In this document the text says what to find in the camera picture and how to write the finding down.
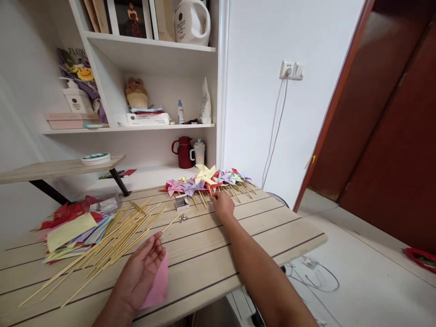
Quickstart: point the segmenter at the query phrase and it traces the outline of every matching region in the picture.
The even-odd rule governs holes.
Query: light wood tabletop
[[[241,203],[235,199],[235,217],[277,264],[282,265],[327,241],[322,231],[269,194],[255,190],[257,194],[250,193],[253,199],[246,193],[238,193]],[[150,231],[149,235],[152,235],[176,217],[174,198],[159,192],[159,188],[152,188],[132,192],[122,200],[123,206],[129,208],[129,200],[141,205],[149,198],[152,199],[150,204],[162,202],[160,208],[168,206]],[[169,253],[168,299],[156,307],[139,311],[133,326],[165,326],[241,286],[228,236],[212,203],[208,201],[207,209],[203,205],[198,205],[198,210],[191,206],[183,213],[188,219],[172,224],[162,236],[163,246]],[[129,255],[140,243],[104,270],[64,308],[60,309],[60,306],[85,283],[91,267],[72,273],[44,301],[40,302],[40,299],[51,287],[18,308],[21,302],[74,260],[69,258],[53,265],[43,264],[46,249],[42,242],[37,241],[41,233],[32,231],[16,247],[3,252],[0,262],[1,325],[91,326]]]
[[[85,166],[80,159],[33,163],[28,166],[0,174],[0,184],[28,182],[38,179],[111,170],[115,168],[117,164],[123,161],[125,157],[125,155],[111,157],[110,161],[95,166]]]

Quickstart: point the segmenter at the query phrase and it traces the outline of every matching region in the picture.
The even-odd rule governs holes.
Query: shelf
[[[146,125],[146,126],[126,126],[126,127],[106,127],[100,129],[51,129],[44,131],[43,135],[51,134],[79,134],[79,133],[106,133],[106,132],[128,132],[138,130],[152,129],[193,129],[215,127],[215,124],[198,124],[198,125]]]
[[[122,167],[122,165],[117,167],[117,170],[121,169],[135,169],[135,167]],[[165,185],[165,182],[169,179],[191,178],[197,175],[198,172],[199,170],[195,166],[190,169],[181,169],[177,164],[162,165],[138,168],[131,176],[123,178],[122,181],[129,191],[138,191]],[[100,179],[79,195],[78,198],[83,198],[85,195],[96,195],[98,192],[107,192],[108,189],[119,191],[117,183],[112,178]]]
[[[124,73],[204,77],[215,48],[130,36],[85,32],[87,39]]]

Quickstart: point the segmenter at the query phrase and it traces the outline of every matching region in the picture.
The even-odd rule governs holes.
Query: tissue box
[[[53,113],[44,114],[51,129],[82,129],[83,124],[99,123],[97,114]]]
[[[163,114],[127,114],[127,123],[130,126],[140,125],[169,125],[169,115]]]

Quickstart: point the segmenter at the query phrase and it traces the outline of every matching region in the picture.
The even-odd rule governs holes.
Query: wall socket
[[[303,79],[303,68],[304,66],[299,65],[296,62],[286,62],[282,61],[282,67],[280,69],[280,79],[293,79],[302,80]]]
[[[280,76],[279,76],[280,79],[287,79],[287,78],[291,79],[292,74],[288,76],[286,73],[289,68],[293,73],[295,73],[295,63],[282,61],[282,68],[280,69]]]

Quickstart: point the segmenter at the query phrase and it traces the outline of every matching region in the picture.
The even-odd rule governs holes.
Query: pink box
[[[83,124],[98,124],[100,122],[97,114],[45,113],[44,116],[51,129],[81,129]]]

